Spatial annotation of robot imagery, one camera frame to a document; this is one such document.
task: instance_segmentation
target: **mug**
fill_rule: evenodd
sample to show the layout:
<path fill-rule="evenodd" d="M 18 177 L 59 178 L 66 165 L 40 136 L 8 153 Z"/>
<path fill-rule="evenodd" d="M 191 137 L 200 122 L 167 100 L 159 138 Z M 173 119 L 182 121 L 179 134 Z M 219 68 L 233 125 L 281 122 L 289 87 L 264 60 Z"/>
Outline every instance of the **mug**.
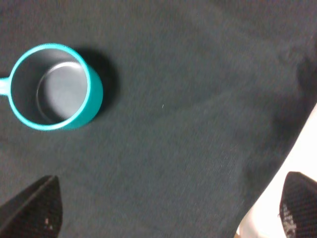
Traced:
<path fill-rule="evenodd" d="M 103 85 L 98 74 L 73 49 L 60 44 L 36 46 L 0 78 L 16 117 L 37 130 L 75 129 L 100 109 Z"/>

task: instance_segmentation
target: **mug handle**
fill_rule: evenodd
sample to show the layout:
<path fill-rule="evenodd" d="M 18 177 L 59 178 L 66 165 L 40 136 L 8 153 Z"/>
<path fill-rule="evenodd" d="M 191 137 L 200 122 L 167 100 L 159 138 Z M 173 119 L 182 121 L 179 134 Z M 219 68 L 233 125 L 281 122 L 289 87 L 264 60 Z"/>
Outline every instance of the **mug handle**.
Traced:
<path fill-rule="evenodd" d="M 0 78 L 0 95 L 8 94 L 9 78 Z"/>

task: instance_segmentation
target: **white floor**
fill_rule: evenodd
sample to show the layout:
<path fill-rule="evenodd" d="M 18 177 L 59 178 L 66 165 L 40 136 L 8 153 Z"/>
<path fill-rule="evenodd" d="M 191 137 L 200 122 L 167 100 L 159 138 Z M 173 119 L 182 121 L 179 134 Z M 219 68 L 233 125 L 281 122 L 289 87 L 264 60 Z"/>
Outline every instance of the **white floor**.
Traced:
<path fill-rule="evenodd" d="M 246 214 L 237 234 L 241 238 L 285 238 L 279 204 L 286 175 L 301 172 L 317 181 L 317 106 L 313 109 L 294 147 L 271 183 Z"/>

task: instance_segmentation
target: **mug rim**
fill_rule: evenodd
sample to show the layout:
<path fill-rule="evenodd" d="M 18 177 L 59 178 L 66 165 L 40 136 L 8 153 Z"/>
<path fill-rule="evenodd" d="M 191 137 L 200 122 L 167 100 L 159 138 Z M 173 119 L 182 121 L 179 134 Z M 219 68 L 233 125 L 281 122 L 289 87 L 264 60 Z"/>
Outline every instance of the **mug rim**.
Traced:
<path fill-rule="evenodd" d="M 55 50 L 62 50 L 70 55 L 72 55 L 73 57 L 76 58 L 76 60 L 80 63 L 80 65 L 83 67 L 85 74 L 86 74 L 86 79 L 87 79 L 87 93 L 86 93 L 86 97 L 84 102 L 82 103 L 82 105 L 80 106 L 80 108 L 77 110 L 76 113 L 74 113 L 70 118 L 59 122 L 59 123 L 55 123 L 55 124 L 48 124 L 48 125 L 43 125 L 43 124 L 38 124 L 35 122 L 32 122 L 28 119 L 26 119 L 16 108 L 14 102 L 13 102 L 13 98 L 12 98 L 12 94 L 11 94 L 11 83 L 12 83 L 12 79 L 14 76 L 15 71 L 17 70 L 17 68 L 20 66 L 20 64 L 26 59 L 28 58 L 30 55 L 32 55 L 35 52 L 41 51 L 41 50 L 46 50 L 46 49 L 55 49 Z M 90 77 L 90 73 L 87 67 L 86 62 L 83 60 L 83 58 L 72 48 L 62 45 L 62 44 L 57 44 L 57 43 L 46 43 L 46 44 L 41 44 L 38 46 L 35 46 L 31 49 L 29 49 L 27 52 L 25 52 L 20 58 L 19 60 L 15 63 L 11 74 L 9 76 L 9 92 L 8 92 L 8 98 L 9 98 L 9 103 L 10 106 L 13 110 L 13 113 L 16 115 L 16 117 L 18 117 L 18 119 L 23 122 L 25 125 L 33 128 L 33 129 L 37 129 L 37 130 L 56 130 L 56 129 L 60 129 L 70 123 L 72 123 L 84 110 L 90 93 L 91 93 L 91 77 Z"/>

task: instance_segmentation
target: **dark gray fabric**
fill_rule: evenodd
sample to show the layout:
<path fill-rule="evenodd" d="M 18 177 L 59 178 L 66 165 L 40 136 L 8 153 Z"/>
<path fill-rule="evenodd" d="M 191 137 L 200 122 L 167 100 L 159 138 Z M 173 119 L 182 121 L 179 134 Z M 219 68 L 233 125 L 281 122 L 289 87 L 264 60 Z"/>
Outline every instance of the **dark gray fabric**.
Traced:
<path fill-rule="evenodd" d="M 61 238 L 233 237 L 302 126 L 315 54 L 314 1 L 260 2 L 0 1 L 2 76 L 46 42 L 118 75 L 75 131 L 31 130 L 0 98 L 0 204 L 57 175 Z"/>

